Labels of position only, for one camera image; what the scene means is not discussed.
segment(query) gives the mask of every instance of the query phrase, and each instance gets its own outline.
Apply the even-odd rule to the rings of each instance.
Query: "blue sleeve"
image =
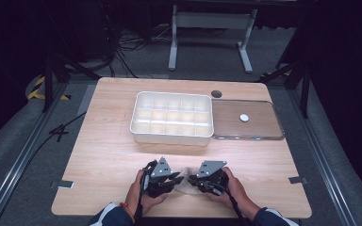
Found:
[[[90,220],[90,226],[131,226],[131,217],[121,207],[110,203]]]
[[[255,226],[297,226],[290,219],[283,218],[280,213],[274,209],[262,208],[255,215]]]

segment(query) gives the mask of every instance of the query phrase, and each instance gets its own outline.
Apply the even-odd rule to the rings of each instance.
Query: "hand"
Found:
[[[143,170],[137,174],[137,178],[135,179],[134,183],[131,184],[130,189],[128,190],[127,197],[125,198],[125,202],[128,204],[128,208],[131,213],[135,216],[135,212],[137,211],[138,206],[138,198],[140,196],[140,179],[142,178]],[[152,206],[161,204],[164,200],[167,199],[168,194],[164,193],[156,198],[149,197],[147,195],[142,195],[142,199],[140,203],[142,204],[142,215],[145,215],[149,212]]]
[[[247,217],[249,220],[253,220],[255,218],[256,213],[260,210],[256,204],[254,204],[248,197],[245,192],[245,188],[240,183],[239,179],[235,177],[231,170],[228,167],[222,168],[224,172],[227,174],[229,181],[228,187],[230,189],[231,195],[235,198],[238,203],[239,210],[242,214]],[[211,193],[205,193],[208,198],[214,202],[221,202],[228,208],[233,209],[233,205],[231,203],[230,197],[227,193],[223,192],[221,196],[213,195]]]

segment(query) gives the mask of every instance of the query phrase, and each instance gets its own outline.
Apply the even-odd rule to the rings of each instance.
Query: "metal bracket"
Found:
[[[305,177],[289,177],[289,181],[291,184],[298,184],[298,183],[302,183],[302,185],[307,185],[308,181]]]
[[[74,186],[74,182],[72,182],[72,181],[52,182],[52,184],[51,184],[52,189],[58,189],[58,188],[72,189],[73,186]]]
[[[203,161],[196,176],[198,178],[210,176],[226,164],[226,161]]]
[[[162,176],[170,176],[172,174],[173,171],[170,168],[169,164],[167,163],[166,159],[164,157],[161,157],[157,165],[155,166],[153,172],[151,173],[151,177],[156,178]]]

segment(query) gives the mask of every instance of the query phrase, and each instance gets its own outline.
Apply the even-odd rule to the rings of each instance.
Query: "black cable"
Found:
[[[124,59],[122,58],[122,55],[119,53],[118,50],[116,50],[116,53],[118,54],[120,61],[122,63],[124,63],[125,67],[127,68],[127,70],[133,75],[133,77],[138,78],[136,75],[134,75],[134,73],[131,71],[131,69],[128,67],[128,65],[125,63]]]
[[[98,70],[104,69],[107,65],[109,65],[111,63],[111,61],[113,61],[114,57],[110,56],[108,61],[104,61],[101,64],[95,65],[95,66],[91,66],[88,67],[86,69],[92,71],[92,72],[96,72]],[[65,68],[66,71],[68,71],[69,73],[83,73],[75,68]]]
[[[79,115],[79,116],[75,117],[73,120],[71,120],[71,121],[67,122],[66,124],[64,124],[64,127],[66,127],[67,125],[69,125],[69,124],[73,123],[73,121],[78,120],[79,118],[81,118],[81,117],[82,117],[82,116],[84,116],[85,114],[87,114],[87,111],[85,111],[85,112],[84,112],[84,113],[82,113],[81,115]]]
[[[120,61],[120,63],[122,64],[122,68],[125,71],[125,77],[128,77],[128,70],[125,68],[124,64]]]
[[[220,188],[221,190],[225,191],[225,193],[227,193],[228,197],[230,198],[230,201],[232,203],[232,206],[234,208],[235,213],[237,214],[239,220],[241,221],[243,226],[248,226],[248,223],[246,222],[245,218],[243,217],[242,213],[240,212],[239,208],[238,208],[238,202],[235,200],[235,198],[232,196],[230,189],[227,187],[223,187],[211,182],[207,182],[208,186],[216,186],[217,188]]]
[[[108,64],[108,68],[110,69],[110,74],[112,77],[115,77],[116,74],[114,73],[113,66],[111,66],[111,63]]]
[[[56,33],[58,34],[61,43],[65,46],[67,52],[73,57],[76,58],[71,50],[71,48],[69,47],[69,45],[66,42],[66,39],[64,38],[64,36],[62,35],[62,33],[60,32],[60,30],[58,29],[57,23],[55,23],[55,20],[53,19],[52,14],[50,13],[50,10],[48,9],[48,7],[45,5],[45,1],[40,0],[43,9],[45,10],[45,13],[48,15],[49,21],[51,22],[51,25],[55,28]]]
[[[131,32],[123,33],[122,36],[120,37],[120,46],[121,46],[120,49],[123,51],[126,51],[126,52],[136,51],[136,50],[141,50],[141,49],[145,48],[149,44],[155,44],[155,43],[161,42],[163,40],[166,40],[165,37],[166,37],[167,33],[169,31],[171,31],[170,28],[171,27],[166,28],[166,30],[161,32],[158,36],[153,37],[153,39],[158,39],[156,41],[145,40],[145,39],[139,37],[137,34],[131,33]],[[131,42],[135,43],[135,45],[132,47],[122,45],[122,44],[131,43]]]
[[[145,185],[145,178],[146,178],[146,173],[147,173],[147,167],[142,169],[143,170],[143,174],[142,174],[142,178],[140,179],[140,195],[138,196],[138,205],[137,205],[137,210],[135,211],[135,223],[137,224],[140,220],[140,218],[142,218],[142,209],[143,206],[140,203],[142,201],[142,196],[143,196],[143,187]]]
[[[212,36],[221,36],[225,33],[226,29],[204,28],[201,29],[201,31]]]

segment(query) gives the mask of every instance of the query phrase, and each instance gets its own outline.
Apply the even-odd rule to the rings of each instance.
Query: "white divider tray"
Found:
[[[140,92],[130,130],[137,142],[205,146],[214,132],[211,98],[197,94]]]

